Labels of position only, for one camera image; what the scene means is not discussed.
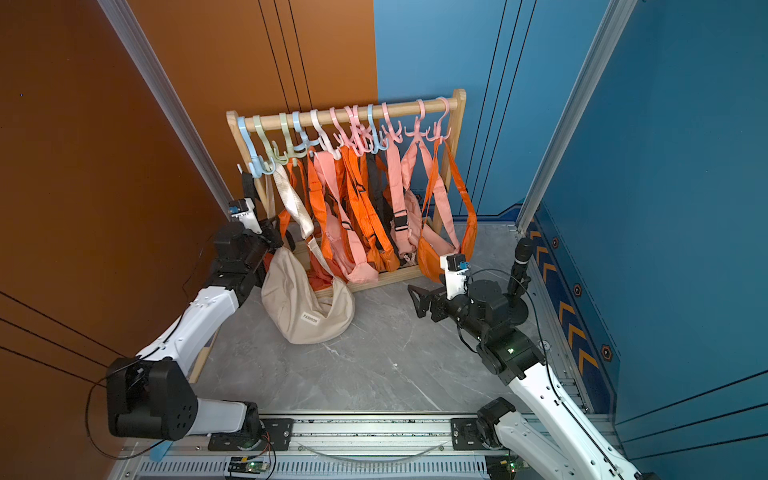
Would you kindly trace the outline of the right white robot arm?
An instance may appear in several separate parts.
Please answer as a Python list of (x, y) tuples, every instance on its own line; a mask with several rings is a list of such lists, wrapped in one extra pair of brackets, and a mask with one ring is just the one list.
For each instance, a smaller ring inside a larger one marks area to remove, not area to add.
[(479, 439), (509, 450), (545, 479), (654, 479), (627, 460), (574, 403), (541, 350), (519, 330), (524, 301), (512, 301), (492, 281), (476, 281), (449, 296), (445, 288), (407, 288), (418, 317), (452, 320), (477, 340), (474, 352), (545, 428), (529, 425), (510, 401), (499, 397), (477, 412)]

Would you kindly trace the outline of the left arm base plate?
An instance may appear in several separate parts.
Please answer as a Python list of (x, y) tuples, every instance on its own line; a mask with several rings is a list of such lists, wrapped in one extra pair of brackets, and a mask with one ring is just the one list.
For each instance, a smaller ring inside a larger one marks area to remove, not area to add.
[(267, 445), (270, 445), (272, 450), (284, 452), (289, 449), (293, 427), (294, 420), (292, 418), (261, 419), (257, 433), (244, 428), (235, 433), (212, 434), (207, 449), (213, 452), (250, 454), (265, 451)]

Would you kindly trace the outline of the orange crescent bag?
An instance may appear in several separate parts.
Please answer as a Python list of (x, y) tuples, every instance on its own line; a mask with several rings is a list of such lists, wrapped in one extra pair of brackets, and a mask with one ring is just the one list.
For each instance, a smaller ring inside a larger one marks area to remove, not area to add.
[[(440, 282), (440, 275), (443, 273), (440, 258), (446, 255), (462, 254), (465, 256), (466, 261), (471, 260), (478, 232), (476, 211), (449, 145), (444, 147), (444, 153), (448, 156), (445, 165), (450, 166), (452, 178), (467, 209), (467, 220), (464, 236), (462, 241), (459, 242), (453, 224), (450, 202), (447, 199), (447, 191), (442, 176), (439, 173), (438, 162), (434, 161), (427, 170), (429, 178), (422, 208), (421, 230), (417, 244), (417, 260), (421, 273), (437, 283)], [(428, 223), (427, 208), (431, 203), (434, 203), (436, 212), (443, 219), (443, 226), (448, 233), (449, 241), (445, 240)]]

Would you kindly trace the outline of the pink waist bag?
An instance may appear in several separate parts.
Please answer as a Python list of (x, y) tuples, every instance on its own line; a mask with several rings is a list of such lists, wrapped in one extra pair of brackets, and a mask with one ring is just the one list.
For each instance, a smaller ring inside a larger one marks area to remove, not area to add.
[[(409, 241), (417, 248), (422, 249), (420, 242), (423, 240), (435, 251), (437, 256), (460, 251), (460, 242), (453, 223), (448, 192), (439, 173), (437, 153), (443, 143), (443, 140), (436, 140), (433, 143), (433, 152), (430, 153), (423, 141), (413, 140), (401, 160), (401, 178), (408, 214)], [(427, 190), (431, 191), (430, 195), (425, 195), (422, 205), (418, 203), (415, 194), (410, 189), (418, 156), (421, 156), (425, 172), (428, 174)], [(435, 202), (436, 212), (442, 219), (448, 239), (441, 236), (442, 228), (436, 229), (429, 224), (427, 207), (431, 201)]]
[(394, 218), (391, 235), (398, 257), (406, 265), (417, 263), (417, 247), (421, 232), (421, 209), (415, 195), (405, 188), (400, 152), (397, 144), (389, 141), (386, 150), (388, 185)]

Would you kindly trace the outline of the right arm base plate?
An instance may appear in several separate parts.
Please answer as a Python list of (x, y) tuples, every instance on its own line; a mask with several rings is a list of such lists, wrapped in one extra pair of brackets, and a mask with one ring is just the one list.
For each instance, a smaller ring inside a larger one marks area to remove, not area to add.
[(456, 451), (507, 450), (491, 427), (476, 417), (451, 418), (450, 433), (452, 446)]

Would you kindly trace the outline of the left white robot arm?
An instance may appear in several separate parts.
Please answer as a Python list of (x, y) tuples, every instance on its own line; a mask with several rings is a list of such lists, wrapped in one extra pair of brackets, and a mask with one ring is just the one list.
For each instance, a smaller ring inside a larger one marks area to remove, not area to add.
[(188, 374), (208, 340), (263, 284), (264, 258), (281, 247), (273, 220), (255, 233), (239, 221), (214, 238), (216, 258), (203, 288), (154, 342), (106, 374), (107, 423), (116, 437), (175, 441), (190, 435), (230, 435), (258, 442), (264, 434), (253, 402), (203, 399)]

